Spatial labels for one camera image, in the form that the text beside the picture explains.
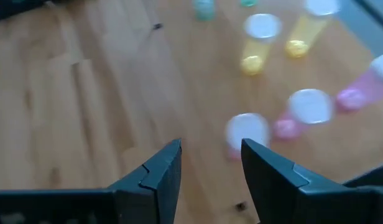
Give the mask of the yellow medicine bottle white cap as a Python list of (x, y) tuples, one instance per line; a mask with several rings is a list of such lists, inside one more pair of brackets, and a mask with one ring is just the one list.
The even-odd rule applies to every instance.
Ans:
[(241, 70), (246, 75), (260, 73), (281, 29), (280, 19), (272, 14), (254, 14), (246, 19), (246, 39), (241, 54)]
[(305, 56), (340, 9), (338, 0), (304, 0), (303, 12), (286, 41), (286, 52), (293, 58)]

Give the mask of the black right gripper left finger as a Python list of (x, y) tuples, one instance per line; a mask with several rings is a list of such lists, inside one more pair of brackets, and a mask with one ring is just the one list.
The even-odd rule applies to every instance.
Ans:
[(109, 186), (119, 224), (173, 224), (182, 172), (182, 146), (174, 139)]

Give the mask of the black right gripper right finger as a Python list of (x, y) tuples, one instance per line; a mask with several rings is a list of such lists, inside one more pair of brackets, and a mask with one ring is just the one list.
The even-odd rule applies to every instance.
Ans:
[(243, 139), (244, 175), (261, 224), (359, 224), (356, 190)]

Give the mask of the pink medicine bottle white cap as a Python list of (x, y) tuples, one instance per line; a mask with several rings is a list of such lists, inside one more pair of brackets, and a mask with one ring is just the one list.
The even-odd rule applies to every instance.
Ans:
[(263, 146), (268, 146), (270, 141), (269, 125), (260, 114), (238, 114), (227, 122), (225, 136), (229, 147), (229, 157), (240, 160), (242, 139), (252, 139)]
[(290, 95), (287, 109), (274, 123), (274, 136), (279, 139), (295, 139), (310, 126), (330, 121), (334, 109), (333, 100), (322, 90), (298, 90)]
[(343, 111), (357, 111), (381, 99), (383, 55), (375, 58), (360, 77), (336, 95), (336, 104)]

